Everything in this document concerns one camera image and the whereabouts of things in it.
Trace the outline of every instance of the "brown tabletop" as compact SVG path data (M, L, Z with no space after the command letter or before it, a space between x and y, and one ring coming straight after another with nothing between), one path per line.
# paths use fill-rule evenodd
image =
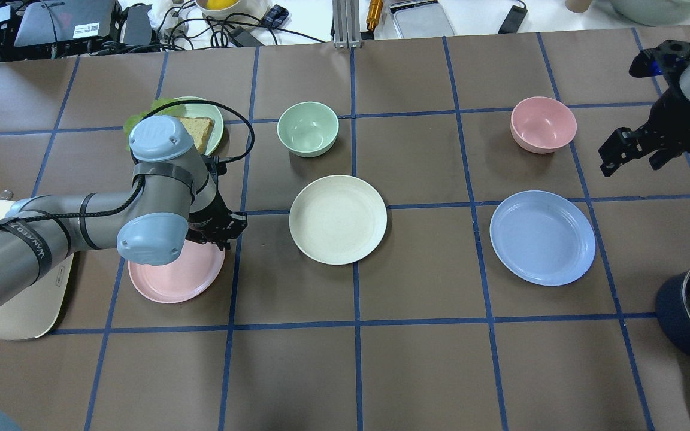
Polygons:
M157 96L247 115L257 144L220 191L249 212L214 284L161 305L115 250L80 253L65 318L0 341L0 410L23 429L690 429L690 358L654 297L690 268L690 156L603 178L597 149L646 121L664 82L627 74L641 46L690 27L366 41L0 63L0 191L16 199L127 189L121 125ZM521 150L510 110L569 105L576 139ZM279 115L320 101L334 147L290 155ZM222 156L246 127L225 114ZM355 265L310 260L289 208L307 183L350 174L388 205ZM513 193L570 199L598 240L567 286L521 280L488 226Z

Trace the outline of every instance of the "blue plate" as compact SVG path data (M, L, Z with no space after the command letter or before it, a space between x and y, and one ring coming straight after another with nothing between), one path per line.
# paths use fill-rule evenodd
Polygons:
M489 234L507 269L542 286L577 280L595 257L595 235L585 215L566 199L541 190L502 201Z

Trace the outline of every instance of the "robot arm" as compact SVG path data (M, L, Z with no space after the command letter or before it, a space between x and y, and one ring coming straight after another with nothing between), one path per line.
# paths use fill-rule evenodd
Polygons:
M246 213L230 211L218 192L225 164L208 169L180 121L148 117L129 146L137 162L132 193L36 196L0 221L0 305L76 251L116 248L129 261L164 265L186 239L226 248L246 228Z
M619 128L600 147L600 169L610 177L620 166L649 153L653 169L690 153L690 42L665 41L640 52L630 66L633 77L661 73L669 89L654 103L649 120L635 131Z

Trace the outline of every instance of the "green bowl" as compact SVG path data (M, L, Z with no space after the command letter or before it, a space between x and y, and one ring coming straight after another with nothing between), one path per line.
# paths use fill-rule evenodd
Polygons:
M279 140L301 157L326 153L334 144L340 122L334 110L318 102L302 102L284 111L276 127Z

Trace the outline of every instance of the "white label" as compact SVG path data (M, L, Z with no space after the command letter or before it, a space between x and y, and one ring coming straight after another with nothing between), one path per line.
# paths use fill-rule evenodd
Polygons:
M101 23L93 22L92 24L77 25L74 27L75 38L87 38L88 36L97 36L101 28Z

